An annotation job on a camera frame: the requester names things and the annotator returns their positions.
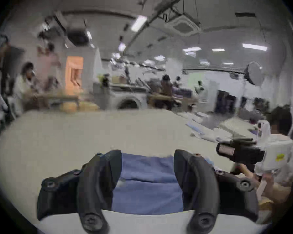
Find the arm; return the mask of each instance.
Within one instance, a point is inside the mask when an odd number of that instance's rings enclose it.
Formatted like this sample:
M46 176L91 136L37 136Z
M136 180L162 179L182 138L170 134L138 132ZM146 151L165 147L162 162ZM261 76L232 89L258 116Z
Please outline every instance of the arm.
M245 174L247 178L249 178L256 187L259 186L260 182L255 178L255 174L253 174L249 169L247 169L246 165L240 164L240 171ZM283 203L287 200L291 187L284 187L277 183L274 183L272 174L263 174L263 179L266 180L267 185L263 192L263 196L269 198L274 203Z
M61 63L59 61L59 56L55 54L55 60L51 62L52 65L57 66L58 68L61 68Z
M45 55L45 53L42 50L42 47L41 46L37 46L37 56L40 57L42 55Z

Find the ceiling air conditioner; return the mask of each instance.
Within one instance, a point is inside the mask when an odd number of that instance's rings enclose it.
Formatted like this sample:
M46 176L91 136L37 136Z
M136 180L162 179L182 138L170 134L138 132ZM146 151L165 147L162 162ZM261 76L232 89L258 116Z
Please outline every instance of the ceiling air conditioner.
M201 31L200 27L185 15L170 20L164 26L182 37L188 37Z

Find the round mirror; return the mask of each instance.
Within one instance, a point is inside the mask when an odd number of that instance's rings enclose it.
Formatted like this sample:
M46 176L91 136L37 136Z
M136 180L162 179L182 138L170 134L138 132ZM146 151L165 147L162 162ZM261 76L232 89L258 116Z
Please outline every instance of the round mirror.
M244 78L257 87L260 87L264 81L262 67L255 61L250 62L245 69Z

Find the white shirt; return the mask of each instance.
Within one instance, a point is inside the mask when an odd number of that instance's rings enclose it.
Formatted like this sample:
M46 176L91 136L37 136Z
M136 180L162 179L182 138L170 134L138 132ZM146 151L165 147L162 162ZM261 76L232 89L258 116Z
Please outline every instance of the white shirt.
M15 113L20 116L23 113L23 102L26 100L25 94L31 92L33 84L27 78L19 74L16 78L13 97L15 99Z

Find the fluorescent light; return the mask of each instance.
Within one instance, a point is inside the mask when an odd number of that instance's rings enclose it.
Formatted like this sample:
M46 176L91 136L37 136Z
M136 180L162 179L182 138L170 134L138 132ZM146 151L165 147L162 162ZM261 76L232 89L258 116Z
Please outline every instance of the fluorescent light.
M148 59L148 60L145 60L144 63L145 64L150 64L150 65L154 65L155 64L155 61Z
M87 31L87 36L88 36L89 40L92 39L91 34L90 34L90 31Z
M163 61L165 60L165 57L164 56L157 56L157 57L154 57L155 60L158 60L158 61Z
M118 46L118 50L119 50L120 52L123 52L123 51L125 50L125 48L126 48L126 45L123 44L122 42L121 42L121 44Z
M190 51L190 52L185 52L186 56L191 56L191 57L196 57L196 52Z
M212 49L213 52L225 51L224 49Z
M193 52L193 51L190 51L190 52L185 52L185 55L186 56L190 56L190 55L195 55L196 53L195 52Z
M131 26L131 31L138 32L138 30L144 25L146 22L147 17L145 16L138 16L133 25Z
M191 48L187 48L187 49L183 49L184 52L193 52L193 51L198 51L200 50L200 47L191 47Z
M112 57L114 57L115 59L119 59L119 58L121 58L121 54L120 53L112 53Z
M250 48L250 49L259 49L263 51L267 51L267 47L265 46L259 46L259 45L253 45L253 44L242 44L244 48Z

